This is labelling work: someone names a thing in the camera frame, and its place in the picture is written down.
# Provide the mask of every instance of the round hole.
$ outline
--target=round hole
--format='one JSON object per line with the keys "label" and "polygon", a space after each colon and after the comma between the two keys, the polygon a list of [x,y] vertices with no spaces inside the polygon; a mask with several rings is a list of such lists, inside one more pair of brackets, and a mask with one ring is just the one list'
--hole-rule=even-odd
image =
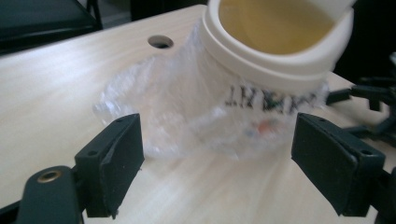
{"label": "round hole", "polygon": [[96,154],[97,154],[97,152],[95,152],[95,151],[90,151],[90,152],[88,153],[89,156],[94,156],[94,155],[96,155]]}
{"label": "round hole", "polygon": [[363,153],[365,155],[368,155],[368,156],[373,155],[373,153],[371,151],[369,151],[369,150],[362,150],[361,153]]}
{"label": "round hole", "polygon": [[165,35],[153,35],[148,39],[148,43],[156,49],[170,49],[174,46],[173,40]]}
{"label": "round hole", "polygon": [[49,183],[55,179],[57,179],[59,176],[61,176],[62,172],[54,170],[54,171],[48,171],[44,174],[42,174],[38,179],[37,182],[38,183]]}

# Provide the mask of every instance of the table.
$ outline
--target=table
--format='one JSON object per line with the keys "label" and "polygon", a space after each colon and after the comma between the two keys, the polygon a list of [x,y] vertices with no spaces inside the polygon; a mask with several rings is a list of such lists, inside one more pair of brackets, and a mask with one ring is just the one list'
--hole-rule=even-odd
{"label": "table", "polygon": [[[204,6],[188,7],[111,30],[84,35],[0,59],[0,207],[21,198],[27,178],[54,165],[74,165],[74,155],[105,127],[92,113],[109,79],[153,54],[183,45]],[[152,35],[175,45],[155,49]],[[332,90],[350,86],[330,74]],[[363,100],[314,111],[342,127],[377,123],[384,113]],[[371,143],[396,166],[396,152]],[[86,223],[374,223],[338,217],[290,159],[290,144],[259,158],[235,161],[203,153],[185,159],[147,158],[120,214]]]}

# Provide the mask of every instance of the black mechanical part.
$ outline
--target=black mechanical part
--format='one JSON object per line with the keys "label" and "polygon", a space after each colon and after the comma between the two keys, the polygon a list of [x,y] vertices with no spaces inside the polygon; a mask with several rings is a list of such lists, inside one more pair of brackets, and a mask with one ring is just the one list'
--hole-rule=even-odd
{"label": "black mechanical part", "polygon": [[389,116],[374,127],[358,126],[347,128],[346,131],[359,138],[381,140],[396,147],[396,78],[365,77],[361,85],[350,89],[333,91],[327,98],[327,105],[350,99],[351,96],[367,99],[369,108],[381,111],[381,103],[389,106]]}
{"label": "black mechanical part", "polygon": [[0,223],[83,223],[115,218],[144,161],[140,117],[113,121],[75,157],[70,169],[56,166],[31,176],[19,202],[0,209]]}
{"label": "black mechanical part", "polygon": [[32,175],[22,196],[17,224],[81,223],[74,176],[70,168],[55,166]]}
{"label": "black mechanical part", "polygon": [[143,163],[139,116],[113,121],[75,157],[79,179],[89,192],[88,217],[115,217]]}
{"label": "black mechanical part", "polygon": [[396,169],[383,170],[385,155],[326,119],[299,114],[292,159],[338,215],[396,223]]}

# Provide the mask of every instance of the clear plastic wrap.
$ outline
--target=clear plastic wrap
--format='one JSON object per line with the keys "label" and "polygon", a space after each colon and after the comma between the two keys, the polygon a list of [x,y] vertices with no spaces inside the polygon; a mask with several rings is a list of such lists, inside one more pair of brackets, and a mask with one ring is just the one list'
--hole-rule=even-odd
{"label": "clear plastic wrap", "polygon": [[326,83],[289,95],[234,74],[205,50],[198,26],[174,55],[152,56],[114,76],[93,107],[104,124],[140,113],[148,156],[254,156],[289,142],[297,113],[323,105]]}

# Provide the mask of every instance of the yellow liquid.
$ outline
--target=yellow liquid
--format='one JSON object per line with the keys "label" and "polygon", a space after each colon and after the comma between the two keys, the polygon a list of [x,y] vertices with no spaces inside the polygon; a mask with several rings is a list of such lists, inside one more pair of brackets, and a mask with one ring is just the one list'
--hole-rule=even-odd
{"label": "yellow liquid", "polygon": [[271,54],[307,49],[334,25],[329,16],[305,0],[222,0],[219,19],[235,39]]}

